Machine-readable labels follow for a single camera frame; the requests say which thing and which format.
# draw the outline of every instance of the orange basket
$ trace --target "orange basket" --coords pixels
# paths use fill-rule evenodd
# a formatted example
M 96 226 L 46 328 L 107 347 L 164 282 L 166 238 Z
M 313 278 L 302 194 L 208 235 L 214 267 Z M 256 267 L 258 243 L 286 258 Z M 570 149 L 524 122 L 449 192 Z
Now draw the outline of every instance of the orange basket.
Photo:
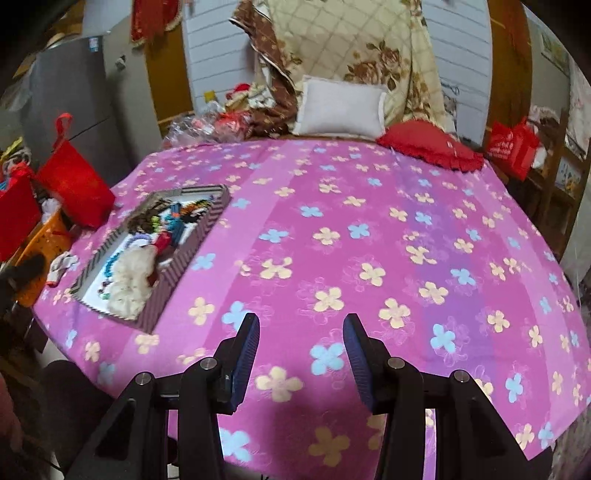
M 33 306 L 45 286 L 51 262 L 53 262 L 58 255 L 69 250 L 72 246 L 72 237 L 70 236 L 61 216 L 62 212 L 60 208 L 49 218 L 47 223 L 39 229 L 17 260 L 16 265 L 23 262 L 26 258 L 32 257 L 38 253 L 43 254 L 45 257 L 43 273 L 32 280 L 26 288 L 16 295 L 15 299 L 23 307 Z

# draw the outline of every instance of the bedding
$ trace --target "bedding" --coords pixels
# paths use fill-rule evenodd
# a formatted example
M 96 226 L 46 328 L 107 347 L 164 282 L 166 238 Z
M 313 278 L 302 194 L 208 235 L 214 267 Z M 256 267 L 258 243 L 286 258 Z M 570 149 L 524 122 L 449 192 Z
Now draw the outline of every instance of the bedding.
M 72 299 L 84 263 L 148 192 L 210 183 L 233 199 L 152 335 Z M 350 312 L 419 370 L 468 371 L 528 458 L 590 401 L 574 295 L 487 164 L 462 174 L 364 142 L 265 140 L 159 152 L 113 190 L 119 209 L 74 243 L 80 264 L 34 312 L 113 395 L 140 371 L 184 371 L 256 313 L 245 401 L 219 417 L 228 462 L 284 480 L 374 477 L 384 418 L 357 392 L 342 339 Z M 433 478 L 432 412 L 426 425 Z

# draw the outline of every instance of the red decoration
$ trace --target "red decoration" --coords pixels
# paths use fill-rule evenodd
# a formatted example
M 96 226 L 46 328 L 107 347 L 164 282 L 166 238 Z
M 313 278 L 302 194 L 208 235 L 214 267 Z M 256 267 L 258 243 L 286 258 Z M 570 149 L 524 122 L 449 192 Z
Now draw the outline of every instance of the red decoration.
M 171 31 L 181 21 L 181 4 L 182 0 L 134 0 L 131 42 L 139 46 Z

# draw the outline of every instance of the red pillow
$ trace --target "red pillow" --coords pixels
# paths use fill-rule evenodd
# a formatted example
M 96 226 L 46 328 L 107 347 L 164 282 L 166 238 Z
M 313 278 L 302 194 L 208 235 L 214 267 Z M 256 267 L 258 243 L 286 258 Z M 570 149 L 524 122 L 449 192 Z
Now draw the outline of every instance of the red pillow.
M 448 170 L 474 171 L 484 165 L 484 157 L 425 120 L 409 120 L 392 125 L 376 140 L 410 157 Z

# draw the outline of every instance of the striped tray border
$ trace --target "striped tray border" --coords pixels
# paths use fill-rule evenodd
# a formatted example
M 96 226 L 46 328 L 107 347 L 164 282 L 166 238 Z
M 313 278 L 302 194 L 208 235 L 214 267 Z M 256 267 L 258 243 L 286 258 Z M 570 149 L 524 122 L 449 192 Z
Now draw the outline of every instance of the striped tray border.
M 95 267 L 99 264 L 106 252 L 109 251 L 110 247 L 115 242 L 119 241 L 122 235 L 127 235 L 127 223 L 130 218 L 144 213 L 152 205 L 154 205 L 160 199 L 166 199 L 169 197 L 179 197 L 188 194 L 216 194 L 217 198 L 213 202 L 212 208 L 210 208 L 205 215 L 203 215 L 191 234 L 183 242 L 182 245 L 177 248 L 173 255 L 173 259 L 170 264 L 160 273 L 158 280 L 152 288 L 152 293 L 144 309 L 140 312 L 137 319 L 126 319 L 114 314 L 108 314 L 108 316 L 119 323 L 130 326 L 137 330 L 141 330 L 145 333 L 152 333 L 156 328 L 156 324 L 160 318 L 161 313 L 168 302 L 168 299 L 172 295 L 176 288 L 178 281 L 183 276 L 184 271 L 189 266 L 189 263 L 199 250 L 199 246 L 207 237 L 207 234 L 212 229 L 213 225 L 217 222 L 224 209 L 230 203 L 230 192 L 225 185 L 207 185 L 202 187 L 187 187 L 182 189 L 173 190 L 159 190 L 152 192 L 146 197 L 146 199 L 140 203 L 129 216 L 113 230 L 109 236 L 105 239 L 104 243 L 100 246 L 96 254 L 90 259 L 90 262 L 85 266 L 84 270 L 80 273 L 74 284 L 70 289 L 70 294 L 78 300 L 81 304 L 94 310 L 97 313 L 105 314 L 105 312 L 98 310 L 82 300 L 80 294 L 84 290 L 84 286 L 87 281 L 91 281 L 96 276 L 94 272 Z

